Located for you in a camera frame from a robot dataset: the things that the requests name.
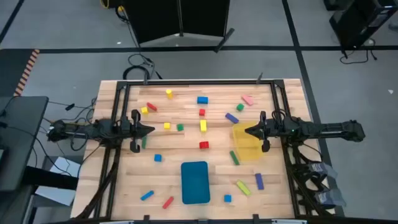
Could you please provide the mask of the lime green wooden block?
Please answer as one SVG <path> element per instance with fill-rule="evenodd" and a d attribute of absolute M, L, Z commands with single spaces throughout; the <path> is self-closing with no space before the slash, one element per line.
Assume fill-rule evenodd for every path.
<path fill-rule="evenodd" d="M 236 185 L 238 186 L 238 188 L 243 192 L 243 194 L 245 195 L 251 195 L 251 191 L 248 189 L 248 187 L 245 185 L 244 182 L 242 182 L 241 180 L 238 180 L 236 182 Z"/>

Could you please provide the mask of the white paper sheet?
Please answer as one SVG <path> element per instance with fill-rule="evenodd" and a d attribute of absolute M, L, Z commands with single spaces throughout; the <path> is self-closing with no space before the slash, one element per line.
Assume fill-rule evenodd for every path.
<path fill-rule="evenodd" d="M 62 175 L 72 175 L 77 177 L 80 165 L 76 162 L 68 160 L 64 157 L 57 157 L 54 160 L 55 165 L 50 163 L 50 172 L 62 174 Z M 58 189 L 55 187 L 39 186 L 35 191 L 36 195 L 42 196 L 44 198 L 53 200 L 55 202 L 61 203 L 66 206 L 70 206 L 75 198 L 76 190 L 68 189 Z"/>

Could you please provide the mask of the black equipment cabinet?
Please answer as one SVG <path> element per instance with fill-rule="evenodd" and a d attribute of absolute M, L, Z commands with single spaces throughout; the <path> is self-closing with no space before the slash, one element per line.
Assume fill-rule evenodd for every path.
<path fill-rule="evenodd" d="M 362 46 L 398 11 L 398 0 L 336 0 L 330 25 L 343 49 Z"/>

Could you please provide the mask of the yellow translucent plastic bin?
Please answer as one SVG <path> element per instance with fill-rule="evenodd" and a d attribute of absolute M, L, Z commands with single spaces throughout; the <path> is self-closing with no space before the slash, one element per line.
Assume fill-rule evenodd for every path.
<path fill-rule="evenodd" d="M 245 122 L 233 125 L 233 140 L 240 161 L 254 161 L 263 156 L 262 141 L 245 132 L 257 123 Z"/>

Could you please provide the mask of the grey patterned sandbag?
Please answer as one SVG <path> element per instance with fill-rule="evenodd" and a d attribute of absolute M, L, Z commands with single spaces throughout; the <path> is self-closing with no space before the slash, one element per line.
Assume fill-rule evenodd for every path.
<path fill-rule="evenodd" d="M 314 197 L 317 203 L 323 207 L 346 206 L 340 189 L 326 189 L 315 193 Z"/>
<path fill-rule="evenodd" d="M 329 166 L 324 162 L 311 163 L 308 165 L 308 168 L 311 172 L 316 172 L 320 175 L 327 175 L 334 179 L 338 176 L 338 173 L 332 168 L 332 166 Z"/>

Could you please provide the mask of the black desk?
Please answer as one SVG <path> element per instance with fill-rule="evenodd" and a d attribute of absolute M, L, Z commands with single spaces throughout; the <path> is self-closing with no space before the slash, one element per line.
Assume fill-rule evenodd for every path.
<path fill-rule="evenodd" d="M 0 141 L 8 147 L 0 159 L 0 192 L 15 191 L 21 184 L 40 184 L 40 178 L 48 174 L 27 165 L 48 101 L 46 96 L 0 97 L 0 111 L 6 111 L 0 122 L 7 124 L 0 128 Z"/>

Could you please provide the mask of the black folding partition screen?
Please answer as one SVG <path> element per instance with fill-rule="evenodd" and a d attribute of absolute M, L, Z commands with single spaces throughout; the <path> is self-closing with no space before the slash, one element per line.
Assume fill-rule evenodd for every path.
<path fill-rule="evenodd" d="M 219 52 L 235 32 L 227 28 L 230 0 L 121 0 L 136 43 L 171 35 L 219 37 Z"/>

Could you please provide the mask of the black mat with hazard edge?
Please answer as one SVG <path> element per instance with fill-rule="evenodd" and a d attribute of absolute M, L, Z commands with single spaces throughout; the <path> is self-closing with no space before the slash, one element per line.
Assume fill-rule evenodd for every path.
<path fill-rule="evenodd" d="M 21 96 L 40 54 L 38 49 L 0 50 L 0 96 Z"/>

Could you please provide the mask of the blue plastic bin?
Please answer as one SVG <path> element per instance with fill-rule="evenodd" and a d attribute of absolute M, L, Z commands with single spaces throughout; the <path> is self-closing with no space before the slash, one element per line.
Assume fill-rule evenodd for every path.
<path fill-rule="evenodd" d="M 186 205 L 210 201 L 208 163 L 205 161 L 181 164 L 182 202 Z"/>

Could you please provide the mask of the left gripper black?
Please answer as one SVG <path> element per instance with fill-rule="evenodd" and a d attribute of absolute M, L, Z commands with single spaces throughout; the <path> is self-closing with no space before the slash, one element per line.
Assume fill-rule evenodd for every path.
<path fill-rule="evenodd" d="M 122 117 L 122 134 L 132 139 L 130 142 L 130 150 L 134 153 L 139 153 L 141 147 L 137 144 L 137 140 L 153 132 L 155 127 L 141 124 L 141 114 L 138 110 L 131 111 L 131 118 L 132 121 L 128 120 L 127 116 Z"/>

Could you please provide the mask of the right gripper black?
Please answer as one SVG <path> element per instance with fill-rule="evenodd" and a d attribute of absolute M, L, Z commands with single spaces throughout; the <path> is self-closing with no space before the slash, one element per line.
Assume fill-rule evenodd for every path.
<path fill-rule="evenodd" d="M 280 125 L 275 119 L 267 119 L 266 112 L 261 111 L 260 122 L 254 126 L 246 128 L 245 133 L 261 139 L 262 151 L 268 152 L 271 148 L 268 137 L 278 137 L 280 133 Z"/>

